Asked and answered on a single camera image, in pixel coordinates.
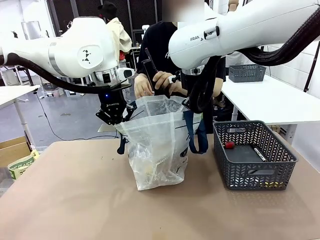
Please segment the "gray plastic basket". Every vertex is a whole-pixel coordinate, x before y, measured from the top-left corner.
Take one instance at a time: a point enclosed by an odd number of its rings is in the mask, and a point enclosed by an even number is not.
[[[229,79],[234,83],[262,82],[266,68],[257,64],[229,67]]]
[[[234,149],[224,148],[229,141]],[[215,123],[214,154],[229,190],[285,190],[298,161],[262,121]]]

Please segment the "hand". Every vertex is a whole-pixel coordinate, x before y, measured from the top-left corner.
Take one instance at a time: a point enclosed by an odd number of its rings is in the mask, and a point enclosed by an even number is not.
[[[181,81],[176,81],[175,83],[170,84],[169,87],[169,94],[170,96],[172,95],[172,93],[181,93],[185,96],[187,96],[188,91],[182,88],[182,83]]]
[[[156,82],[155,89],[158,90],[161,86],[163,86],[163,88],[168,87],[168,85],[170,84],[169,82],[170,76],[172,76],[172,74],[168,72],[164,72],[164,71],[157,72],[157,74],[154,75],[153,77],[153,81]]]
[[[152,88],[146,75],[139,74],[134,79],[134,95],[136,99],[153,95]]]

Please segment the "plastic bag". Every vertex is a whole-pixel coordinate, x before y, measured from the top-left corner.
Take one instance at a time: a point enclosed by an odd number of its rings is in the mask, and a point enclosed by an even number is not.
[[[175,185],[185,179],[190,135],[184,98],[145,96],[136,101],[131,120],[115,127],[126,137],[129,163],[139,191]],[[193,116],[193,134],[202,120]]]

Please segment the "white jacket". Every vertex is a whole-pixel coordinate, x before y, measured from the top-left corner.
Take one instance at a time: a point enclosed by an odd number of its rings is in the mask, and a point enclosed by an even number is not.
[[[106,27],[112,33],[114,56],[119,64],[120,51],[124,53],[130,52],[132,40],[117,17],[108,22]]]

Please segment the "floor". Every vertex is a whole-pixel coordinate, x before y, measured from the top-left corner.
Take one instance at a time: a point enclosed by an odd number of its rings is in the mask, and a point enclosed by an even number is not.
[[[61,141],[52,133],[37,95],[28,93],[20,99],[29,100],[25,103],[19,103],[19,105],[28,122],[35,145],[37,147],[47,147],[54,142]],[[60,97],[39,100],[53,131],[62,139],[88,139],[95,136],[115,136],[116,134],[115,132],[98,133],[98,129],[103,122],[96,117],[96,112],[100,109],[97,95],[86,94],[84,96],[67,97],[64,94]],[[15,106],[11,104],[0,109],[0,142],[23,135],[24,130]]]

